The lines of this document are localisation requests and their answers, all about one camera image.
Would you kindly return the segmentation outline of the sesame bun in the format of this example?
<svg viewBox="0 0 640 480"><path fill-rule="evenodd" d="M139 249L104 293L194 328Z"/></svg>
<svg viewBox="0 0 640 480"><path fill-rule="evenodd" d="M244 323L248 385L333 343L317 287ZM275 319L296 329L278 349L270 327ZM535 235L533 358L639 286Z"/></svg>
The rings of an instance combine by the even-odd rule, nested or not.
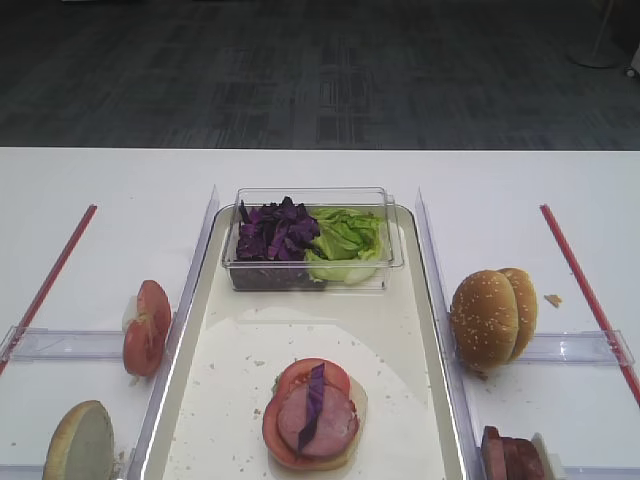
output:
<svg viewBox="0 0 640 480"><path fill-rule="evenodd" d="M466 277L454 293L450 321L458 353L471 369L486 372L506 364L519 329L516 297L507 277L495 270Z"/></svg>
<svg viewBox="0 0 640 480"><path fill-rule="evenodd" d="M533 338L537 326L538 302L534 284L529 274L518 268L502 268L499 272L509 280L517 304L518 333L510 356L510 361L517 359Z"/></svg>

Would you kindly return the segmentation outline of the green lettuce leaves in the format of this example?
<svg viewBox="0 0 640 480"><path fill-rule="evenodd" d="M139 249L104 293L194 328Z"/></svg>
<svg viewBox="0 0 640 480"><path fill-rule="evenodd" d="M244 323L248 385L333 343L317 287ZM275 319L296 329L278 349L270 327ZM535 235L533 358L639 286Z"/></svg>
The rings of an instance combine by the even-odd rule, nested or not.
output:
<svg viewBox="0 0 640 480"><path fill-rule="evenodd" d="M376 268L360 264L384 257L380 216L352 208L323 207L314 209L312 217L320 234L312 240L305 260L314 281L355 285L376 273Z"/></svg>

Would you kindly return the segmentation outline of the pink meat patty slice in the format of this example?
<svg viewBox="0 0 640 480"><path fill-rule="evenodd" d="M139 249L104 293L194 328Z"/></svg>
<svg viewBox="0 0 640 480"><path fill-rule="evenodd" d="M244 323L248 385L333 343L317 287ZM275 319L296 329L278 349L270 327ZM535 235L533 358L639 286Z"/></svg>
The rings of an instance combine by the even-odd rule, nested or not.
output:
<svg viewBox="0 0 640 480"><path fill-rule="evenodd" d="M298 434L306 425L307 390L307 386L292 390L277 415L278 431L293 450L297 449ZM326 385L316 433L304 446L302 454L318 459L338 456L347 449L357 431L358 418L350 399L338 388Z"/></svg>

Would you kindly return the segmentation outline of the bread crumb piece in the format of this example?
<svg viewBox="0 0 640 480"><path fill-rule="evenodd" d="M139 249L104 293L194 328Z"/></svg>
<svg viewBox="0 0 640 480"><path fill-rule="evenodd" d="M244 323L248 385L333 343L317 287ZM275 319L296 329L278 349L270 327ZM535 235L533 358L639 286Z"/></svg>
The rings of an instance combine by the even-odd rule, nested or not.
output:
<svg viewBox="0 0 640 480"><path fill-rule="evenodd" d="M549 302L554 308L558 308L563 303L563 299L556 294L545 295L544 299Z"/></svg>

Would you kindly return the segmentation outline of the front meat slice dark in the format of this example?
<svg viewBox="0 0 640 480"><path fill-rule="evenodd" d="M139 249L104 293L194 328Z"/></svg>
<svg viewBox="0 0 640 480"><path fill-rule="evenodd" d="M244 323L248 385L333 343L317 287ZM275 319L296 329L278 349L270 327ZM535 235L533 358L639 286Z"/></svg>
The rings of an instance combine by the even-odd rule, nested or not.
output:
<svg viewBox="0 0 640 480"><path fill-rule="evenodd" d="M484 427L481 452L486 478L488 480L507 480L502 438L496 427Z"/></svg>

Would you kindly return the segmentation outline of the rear meat slices stack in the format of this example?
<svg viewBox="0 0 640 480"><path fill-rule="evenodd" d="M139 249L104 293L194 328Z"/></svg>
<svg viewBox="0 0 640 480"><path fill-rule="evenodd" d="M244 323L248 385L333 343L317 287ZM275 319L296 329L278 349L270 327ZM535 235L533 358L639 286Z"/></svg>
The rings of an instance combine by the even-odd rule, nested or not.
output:
<svg viewBox="0 0 640 480"><path fill-rule="evenodd" d="M545 480L540 456L530 440L502 438L508 480Z"/></svg>

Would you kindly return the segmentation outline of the shredded purple cabbage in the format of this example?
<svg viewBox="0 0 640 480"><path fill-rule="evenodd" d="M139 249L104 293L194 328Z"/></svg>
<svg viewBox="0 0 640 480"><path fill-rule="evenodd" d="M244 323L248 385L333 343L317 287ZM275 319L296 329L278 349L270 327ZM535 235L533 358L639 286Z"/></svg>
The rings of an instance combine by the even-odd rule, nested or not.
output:
<svg viewBox="0 0 640 480"><path fill-rule="evenodd" d="M239 212L239 261L302 261L320 235L317 220L289 196L251 210L241 202Z"/></svg>

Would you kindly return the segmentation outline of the white metal tray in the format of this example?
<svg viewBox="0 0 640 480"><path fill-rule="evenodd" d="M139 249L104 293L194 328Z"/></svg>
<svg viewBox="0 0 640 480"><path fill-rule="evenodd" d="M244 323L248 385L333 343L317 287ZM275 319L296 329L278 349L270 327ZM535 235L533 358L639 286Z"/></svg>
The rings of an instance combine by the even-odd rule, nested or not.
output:
<svg viewBox="0 0 640 480"><path fill-rule="evenodd" d="M398 207L405 262L381 290L233 290L221 265L231 212L214 222L164 402L132 479L293 479L262 437L276 377L292 362L339 364L368 397L363 434L332 479L463 479L412 212Z"/></svg>

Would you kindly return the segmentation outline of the bottom bun under stack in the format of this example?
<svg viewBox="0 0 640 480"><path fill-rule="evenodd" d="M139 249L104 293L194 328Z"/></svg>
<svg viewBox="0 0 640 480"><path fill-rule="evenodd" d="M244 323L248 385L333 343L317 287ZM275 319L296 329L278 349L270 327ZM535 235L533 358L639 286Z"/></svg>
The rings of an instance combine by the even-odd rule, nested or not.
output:
<svg viewBox="0 0 640 480"><path fill-rule="evenodd" d="M361 434L363 433L366 423L368 398L363 387L355 379L350 380L350 391L345 395L350 399L352 408L358 418L358 431L342 454L328 459L310 458L304 456L302 453L298 454L285 444L278 431L277 415L288 394L284 396L273 396L264 412L263 438L271 456L281 466L298 471L335 470L346 465L359 445Z"/></svg>

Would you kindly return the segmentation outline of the right upper clear pusher track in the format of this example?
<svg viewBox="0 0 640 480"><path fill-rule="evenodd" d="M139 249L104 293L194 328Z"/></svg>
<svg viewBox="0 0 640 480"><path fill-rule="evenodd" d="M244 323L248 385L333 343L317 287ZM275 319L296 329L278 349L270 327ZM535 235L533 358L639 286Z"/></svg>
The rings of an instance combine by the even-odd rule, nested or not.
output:
<svg viewBox="0 0 640 480"><path fill-rule="evenodd" d="M628 366L634 363L619 330L537 333L515 363Z"/></svg>

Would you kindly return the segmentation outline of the clear pusher track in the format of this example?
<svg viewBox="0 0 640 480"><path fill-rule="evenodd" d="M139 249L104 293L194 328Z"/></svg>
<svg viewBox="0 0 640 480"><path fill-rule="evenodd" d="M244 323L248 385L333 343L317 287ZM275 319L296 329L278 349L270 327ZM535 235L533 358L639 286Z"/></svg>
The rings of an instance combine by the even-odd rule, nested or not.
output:
<svg viewBox="0 0 640 480"><path fill-rule="evenodd" d="M640 480L640 468L566 466L564 472L569 480Z"/></svg>
<svg viewBox="0 0 640 480"><path fill-rule="evenodd" d="M634 363L619 330L537 333L515 363L628 366Z"/></svg>
<svg viewBox="0 0 640 480"><path fill-rule="evenodd" d="M120 361L123 346L122 331L12 327L1 342L1 360Z"/></svg>
<svg viewBox="0 0 640 480"><path fill-rule="evenodd" d="M0 480L41 480L41 465L1 465Z"/></svg>

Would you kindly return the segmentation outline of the left upper clear pusher track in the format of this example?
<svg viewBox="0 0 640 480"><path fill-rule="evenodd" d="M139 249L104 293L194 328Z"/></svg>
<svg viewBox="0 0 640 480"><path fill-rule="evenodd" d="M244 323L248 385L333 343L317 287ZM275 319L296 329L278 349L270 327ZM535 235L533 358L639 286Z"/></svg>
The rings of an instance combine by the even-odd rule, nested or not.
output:
<svg viewBox="0 0 640 480"><path fill-rule="evenodd" d="M122 331L12 327L1 342L1 360L120 361L123 346Z"/></svg>

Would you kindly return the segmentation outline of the standing bun half left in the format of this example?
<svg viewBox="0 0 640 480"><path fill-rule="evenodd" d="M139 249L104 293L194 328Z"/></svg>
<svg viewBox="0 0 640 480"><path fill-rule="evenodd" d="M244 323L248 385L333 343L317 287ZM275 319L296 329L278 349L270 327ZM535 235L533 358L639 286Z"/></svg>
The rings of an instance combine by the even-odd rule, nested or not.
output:
<svg viewBox="0 0 640 480"><path fill-rule="evenodd" d="M42 478L109 480L114 469L114 430L98 400L83 401L60 420L49 443Z"/></svg>

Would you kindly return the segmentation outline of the right lower clear pusher track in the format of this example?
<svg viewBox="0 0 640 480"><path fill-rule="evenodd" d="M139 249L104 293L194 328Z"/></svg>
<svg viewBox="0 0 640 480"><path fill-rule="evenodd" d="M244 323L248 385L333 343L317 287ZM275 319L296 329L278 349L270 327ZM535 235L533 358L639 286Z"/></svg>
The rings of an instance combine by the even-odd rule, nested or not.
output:
<svg viewBox="0 0 640 480"><path fill-rule="evenodd" d="M564 472L569 480L640 480L640 468L566 466Z"/></svg>

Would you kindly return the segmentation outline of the left lower clear pusher track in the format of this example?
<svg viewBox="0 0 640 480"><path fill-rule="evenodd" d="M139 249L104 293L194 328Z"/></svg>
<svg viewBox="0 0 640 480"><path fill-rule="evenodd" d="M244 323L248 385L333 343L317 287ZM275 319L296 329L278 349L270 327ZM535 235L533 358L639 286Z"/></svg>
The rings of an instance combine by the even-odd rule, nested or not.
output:
<svg viewBox="0 0 640 480"><path fill-rule="evenodd" d="M41 465L1 465L0 480L41 480Z"/></svg>

